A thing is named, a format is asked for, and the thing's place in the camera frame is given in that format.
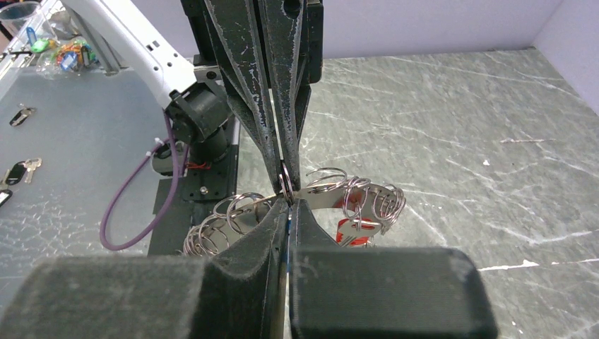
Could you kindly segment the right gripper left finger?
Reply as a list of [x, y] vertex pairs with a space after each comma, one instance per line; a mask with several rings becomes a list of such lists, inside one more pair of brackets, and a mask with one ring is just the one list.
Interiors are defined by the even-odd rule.
[[44, 261], [1, 319], [2, 338], [281, 338], [287, 203], [229, 249], [199, 256]]

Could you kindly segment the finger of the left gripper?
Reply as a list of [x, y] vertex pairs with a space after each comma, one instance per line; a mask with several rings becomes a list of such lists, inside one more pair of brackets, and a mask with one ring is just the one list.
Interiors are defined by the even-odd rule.
[[210, 38], [227, 87], [228, 103], [258, 146], [275, 192], [280, 158], [253, 1], [205, 1]]
[[280, 150], [291, 187], [301, 187], [296, 89], [304, 1], [260, 1], [268, 75], [274, 95]]

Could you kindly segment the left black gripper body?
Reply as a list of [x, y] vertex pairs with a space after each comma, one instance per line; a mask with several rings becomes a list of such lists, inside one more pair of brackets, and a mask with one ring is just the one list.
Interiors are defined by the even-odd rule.
[[[220, 6], [223, 18], [217, 25], [208, 6]], [[274, 59], [295, 57], [297, 83], [308, 85], [321, 80], [323, 64], [324, 5], [321, 1], [183, 1], [184, 13], [198, 47], [193, 65], [215, 66], [215, 38], [210, 30], [233, 27], [235, 42], [242, 45], [242, 33], [258, 34], [255, 45], [265, 65]]]

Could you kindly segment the metal keyring with keys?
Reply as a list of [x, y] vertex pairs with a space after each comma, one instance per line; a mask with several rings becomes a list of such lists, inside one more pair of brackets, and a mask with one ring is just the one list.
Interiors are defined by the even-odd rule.
[[[406, 205], [403, 190], [393, 184], [375, 184], [337, 167], [321, 167], [313, 174], [317, 178], [296, 191], [294, 198], [306, 201], [311, 210], [339, 213], [334, 239], [342, 247], [373, 247], [374, 238], [391, 229]], [[247, 192], [219, 201], [208, 217], [188, 231], [181, 253], [214, 256], [223, 252], [254, 229], [277, 198]]]

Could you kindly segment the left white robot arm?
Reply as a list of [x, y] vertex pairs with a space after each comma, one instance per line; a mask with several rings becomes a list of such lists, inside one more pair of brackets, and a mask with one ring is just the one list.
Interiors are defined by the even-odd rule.
[[131, 1], [66, 1], [89, 40], [101, 37], [131, 66], [193, 141], [212, 132], [201, 104], [228, 105], [259, 148], [275, 192], [301, 187], [299, 141], [323, 67], [321, 1], [183, 1], [201, 60], [223, 86], [158, 32]]

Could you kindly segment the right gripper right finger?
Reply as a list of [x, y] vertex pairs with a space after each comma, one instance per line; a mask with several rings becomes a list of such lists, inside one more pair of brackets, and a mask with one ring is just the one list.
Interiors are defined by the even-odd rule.
[[444, 247], [346, 248], [296, 202], [289, 241], [293, 338], [496, 338], [473, 261]]

